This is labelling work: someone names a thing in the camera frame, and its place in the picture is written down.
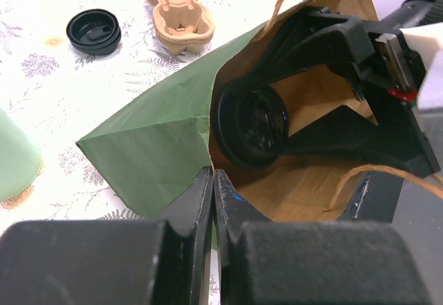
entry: gray floor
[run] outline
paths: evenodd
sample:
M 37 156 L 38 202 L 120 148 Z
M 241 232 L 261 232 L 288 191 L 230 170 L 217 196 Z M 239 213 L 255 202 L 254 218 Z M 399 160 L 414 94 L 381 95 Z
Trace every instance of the gray floor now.
M 443 201 L 407 183 L 392 224 L 415 256 L 435 304 L 443 304 Z

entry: white tablecloth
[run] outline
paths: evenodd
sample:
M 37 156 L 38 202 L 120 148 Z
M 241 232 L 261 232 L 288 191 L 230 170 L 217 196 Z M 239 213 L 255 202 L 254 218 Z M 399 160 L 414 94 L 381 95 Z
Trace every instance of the white tablecloth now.
M 42 148 L 46 169 L 29 199 L 0 208 L 0 232 L 30 219 L 133 219 L 75 141 L 163 78 L 267 20 L 276 0 L 199 0 L 215 20 L 200 55 L 171 56 L 154 35 L 146 0 L 0 0 L 0 107 Z M 286 0 L 286 9 L 301 0 Z M 65 29 L 88 8 L 113 12 L 123 37 L 107 57 L 70 45 Z M 218 304 L 213 251 L 210 304 Z

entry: light green cup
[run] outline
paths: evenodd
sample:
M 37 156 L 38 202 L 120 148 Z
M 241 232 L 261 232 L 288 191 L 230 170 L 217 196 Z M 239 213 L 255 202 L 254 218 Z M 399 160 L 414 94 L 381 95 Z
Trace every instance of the light green cup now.
M 0 109 L 0 201 L 26 190 L 42 167 L 42 153 Z

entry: black plastic lid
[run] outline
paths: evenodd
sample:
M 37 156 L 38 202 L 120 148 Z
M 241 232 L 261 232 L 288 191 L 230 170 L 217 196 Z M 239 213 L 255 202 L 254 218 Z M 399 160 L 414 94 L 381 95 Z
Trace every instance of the black plastic lid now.
M 103 9 L 86 10 L 74 16 L 66 34 L 75 49 L 90 55 L 109 55 L 122 38 L 118 20 Z

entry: gift bag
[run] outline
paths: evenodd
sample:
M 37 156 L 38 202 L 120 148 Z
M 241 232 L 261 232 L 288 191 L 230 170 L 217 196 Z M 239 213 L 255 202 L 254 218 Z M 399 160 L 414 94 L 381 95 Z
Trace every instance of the gift bag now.
M 341 215 L 357 179 L 346 183 L 334 209 L 325 208 L 341 176 L 356 163 L 286 156 L 265 169 L 242 169 L 220 151 L 210 126 L 211 104 L 219 90 L 256 65 L 291 15 L 306 6 L 327 6 L 331 12 L 377 20 L 371 0 L 305 0 L 278 15 L 282 2 L 278 0 L 268 22 L 159 82 L 78 141 L 133 211 L 153 216 L 186 190 L 202 167 L 212 165 L 224 169 L 237 191 L 275 221 L 332 221 Z M 358 102 L 350 85 L 326 66 L 272 87 L 286 104 L 289 134 L 343 104 L 371 116 L 368 105 Z

